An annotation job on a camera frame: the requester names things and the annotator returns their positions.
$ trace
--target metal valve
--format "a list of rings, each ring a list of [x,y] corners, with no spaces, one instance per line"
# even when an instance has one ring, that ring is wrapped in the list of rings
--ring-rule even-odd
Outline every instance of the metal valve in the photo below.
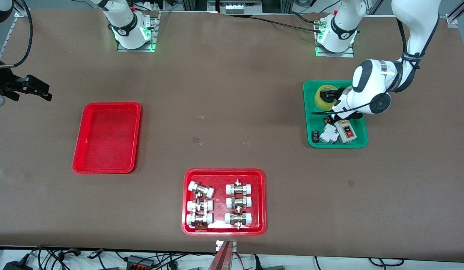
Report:
[[[206,226],[207,224],[212,224],[214,222],[212,213],[204,213],[203,215],[196,214],[187,214],[187,224],[193,227]]]
[[[252,206],[252,198],[250,196],[243,196],[242,198],[235,198],[235,196],[232,196],[231,198],[226,198],[225,202],[227,204],[227,208],[236,209],[237,212],[240,212],[242,208]]]
[[[214,209],[214,202],[212,200],[204,199],[202,202],[200,198],[187,202],[187,211],[199,212],[199,211],[212,211]]]
[[[234,212],[225,213],[225,223],[235,225],[237,229],[252,223],[252,215],[250,213],[234,214]]]
[[[205,196],[207,198],[212,198],[214,195],[214,189],[210,186],[201,186],[200,183],[190,181],[189,191],[195,193],[198,197]]]
[[[234,195],[235,193],[242,193],[244,196],[249,195],[251,193],[251,186],[250,184],[244,186],[237,179],[234,184],[225,185],[225,193],[227,195]]]

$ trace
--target empty red tray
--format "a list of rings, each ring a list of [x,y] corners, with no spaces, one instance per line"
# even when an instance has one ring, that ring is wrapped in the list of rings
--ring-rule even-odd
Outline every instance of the empty red tray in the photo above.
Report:
[[[83,108],[73,171],[129,173],[136,162],[140,112],[137,102],[87,104]]]
[[[230,195],[225,193],[225,185],[235,183],[239,179],[242,184],[251,185],[252,206],[244,209],[244,212],[252,214],[252,222],[240,229],[225,223],[225,213],[232,210],[227,209],[225,202]],[[212,200],[214,209],[214,222],[206,229],[194,229],[187,225],[186,215],[187,201],[193,200],[196,195],[188,190],[191,181],[200,182],[202,186],[214,188]],[[265,175],[260,169],[189,169],[184,177],[184,196],[182,198],[182,231],[188,236],[259,236],[266,229],[266,207],[265,207]]]

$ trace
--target yellow ring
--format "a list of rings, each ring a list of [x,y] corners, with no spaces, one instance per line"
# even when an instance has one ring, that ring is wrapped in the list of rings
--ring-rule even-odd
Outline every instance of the yellow ring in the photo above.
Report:
[[[337,90],[337,87],[330,84],[324,84],[323,86],[319,87],[319,89],[317,89],[317,92],[314,96],[314,103],[316,104],[317,108],[323,111],[330,110],[336,102],[335,100],[333,102],[326,102],[323,99],[321,99],[321,91],[326,88]]]

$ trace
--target table surface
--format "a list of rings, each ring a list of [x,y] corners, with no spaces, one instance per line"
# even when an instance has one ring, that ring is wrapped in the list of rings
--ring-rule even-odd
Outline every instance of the table surface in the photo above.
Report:
[[[365,148],[314,149],[303,83],[397,59],[394,18],[364,18],[355,58],[326,58],[309,32],[221,14],[172,13],[148,54],[116,52],[99,10],[32,16],[32,50],[14,72],[47,82],[54,97],[0,108],[0,245],[210,252],[234,239],[243,253],[464,261],[464,47],[444,20],[414,83],[366,116]],[[2,60],[19,60],[27,41],[19,19]],[[71,170],[94,101],[142,104],[130,174]],[[266,232],[184,235],[182,185],[194,167],[262,169]]]

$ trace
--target green tray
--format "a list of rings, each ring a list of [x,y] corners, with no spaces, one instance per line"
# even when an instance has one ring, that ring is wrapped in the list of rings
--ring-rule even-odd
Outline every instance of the green tray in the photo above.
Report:
[[[357,139],[350,143],[342,144],[339,141],[336,144],[325,144],[323,142],[313,143],[312,142],[312,131],[318,130],[319,135],[322,133],[325,125],[323,119],[325,115],[314,115],[311,114],[313,111],[322,111],[317,108],[314,103],[314,96],[319,87],[324,84],[331,84],[337,88],[343,86],[352,85],[352,81],[316,81],[310,80],[304,83],[304,104],[306,106],[306,124],[307,124],[307,138],[309,144],[315,148],[363,148],[369,141],[367,139],[366,121],[362,117],[361,119],[350,120],[352,127],[354,128]]]

